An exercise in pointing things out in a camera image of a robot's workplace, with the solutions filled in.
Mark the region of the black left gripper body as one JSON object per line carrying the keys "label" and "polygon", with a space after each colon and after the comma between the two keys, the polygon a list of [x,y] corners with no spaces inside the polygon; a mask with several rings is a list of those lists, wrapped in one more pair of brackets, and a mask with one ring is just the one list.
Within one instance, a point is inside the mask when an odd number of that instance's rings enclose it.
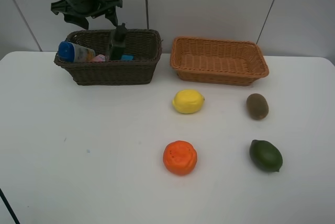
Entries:
{"label": "black left gripper body", "polygon": [[114,7],[122,8],[122,0],[60,0],[51,4],[54,14],[63,13],[77,17],[95,16]]}

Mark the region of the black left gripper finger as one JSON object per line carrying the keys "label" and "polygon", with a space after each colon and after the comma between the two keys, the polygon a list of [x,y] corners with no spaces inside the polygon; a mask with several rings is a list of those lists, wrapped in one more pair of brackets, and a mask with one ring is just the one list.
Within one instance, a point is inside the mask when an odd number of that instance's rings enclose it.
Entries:
{"label": "black left gripper finger", "polygon": [[77,25],[85,30],[89,28],[89,22],[85,17],[76,17],[73,15],[64,14],[64,21],[66,23]]}
{"label": "black left gripper finger", "polygon": [[108,19],[115,27],[118,26],[118,18],[116,14],[116,9],[111,8],[106,11],[105,18]]}

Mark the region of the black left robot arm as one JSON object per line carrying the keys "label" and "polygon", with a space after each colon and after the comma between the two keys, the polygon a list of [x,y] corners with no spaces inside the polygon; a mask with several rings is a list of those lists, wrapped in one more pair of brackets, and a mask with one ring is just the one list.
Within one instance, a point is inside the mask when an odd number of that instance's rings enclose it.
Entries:
{"label": "black left robot arm", "polygon": [[116,8],[122,8],[122,0],[60,0],[51,4],[51,11],[64,15],[64,21],[88,30],[88,17],[104,15],[114,26],[118,25]]}

